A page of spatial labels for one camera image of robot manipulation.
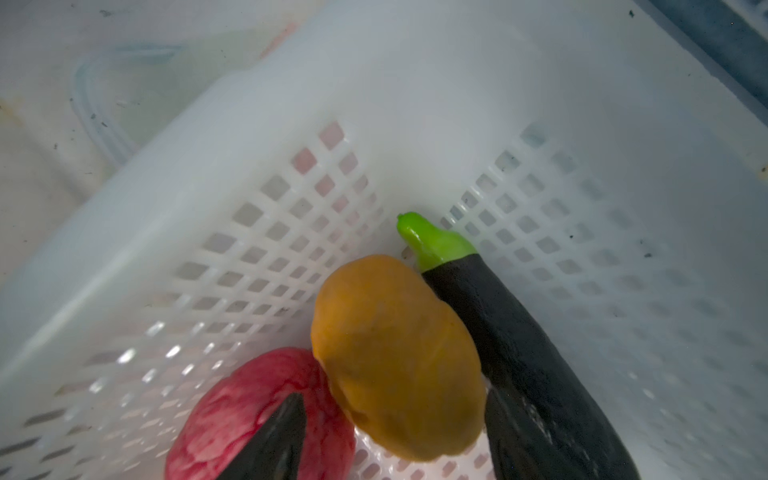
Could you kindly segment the pink crinkled food toy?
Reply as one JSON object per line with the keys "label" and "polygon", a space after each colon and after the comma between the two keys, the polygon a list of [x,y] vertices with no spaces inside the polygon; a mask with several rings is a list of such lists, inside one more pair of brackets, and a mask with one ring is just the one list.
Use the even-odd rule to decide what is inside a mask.
{"label": "pink crinkled food toy", "polygon": [[166,479],[215,479],[283,400],[303,396],[307,417],[300,479],[345,479],[354,426],[331,395],[308,349],[285,347],[246,362],[198,402],[167,454]]}

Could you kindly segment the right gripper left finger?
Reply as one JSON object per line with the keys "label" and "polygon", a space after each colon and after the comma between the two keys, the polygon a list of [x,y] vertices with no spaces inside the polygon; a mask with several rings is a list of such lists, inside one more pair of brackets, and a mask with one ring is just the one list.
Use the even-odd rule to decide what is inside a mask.
{"label": "right gripper left finger", "polygon": [[296,480],[307,417],[301,393],[288,395],[218,480]]}

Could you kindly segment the dark purple eggplant toy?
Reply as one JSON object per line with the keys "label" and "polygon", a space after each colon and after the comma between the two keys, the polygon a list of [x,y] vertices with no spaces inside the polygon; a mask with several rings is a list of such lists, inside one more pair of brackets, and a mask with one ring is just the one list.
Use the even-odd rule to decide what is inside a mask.
{"label": "dark purple eggplant toy", "polygon": [[482,371],[576,468],[575,479],[636,479],[616,430],[538,322],[461,234],[399,215],[397,230],[426,283],[467,327]]}

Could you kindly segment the white plastic mesh basket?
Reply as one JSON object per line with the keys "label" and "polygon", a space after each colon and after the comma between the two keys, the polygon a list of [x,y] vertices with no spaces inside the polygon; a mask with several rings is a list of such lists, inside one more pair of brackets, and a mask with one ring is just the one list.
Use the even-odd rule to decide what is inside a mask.
{"label": "white plastic mesh basket", "polygon": [[159,479],[415,211],[644,479],[767,475],[763,1],[5,1],[1,475]]}

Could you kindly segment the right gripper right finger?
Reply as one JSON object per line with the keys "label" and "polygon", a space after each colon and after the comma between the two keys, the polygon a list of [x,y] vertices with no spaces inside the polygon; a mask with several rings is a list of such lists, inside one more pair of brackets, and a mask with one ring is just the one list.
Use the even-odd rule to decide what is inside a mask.
{"label": "right gripper right finger", "polygon": [[505,392],[491,387],[485,423],[497,479],[575,479],[576,468],[538,433]]}

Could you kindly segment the yellow potato toy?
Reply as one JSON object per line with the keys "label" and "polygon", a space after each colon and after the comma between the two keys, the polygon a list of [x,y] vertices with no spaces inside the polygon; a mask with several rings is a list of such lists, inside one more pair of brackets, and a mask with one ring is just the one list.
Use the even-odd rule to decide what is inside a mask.
{"label": "yellow potato toy", "polygon": [[485,378],[467,328],[400,260],[371,255],[321,286],[314,357],[354,425],[418,462],[463,453],[484,426]]}

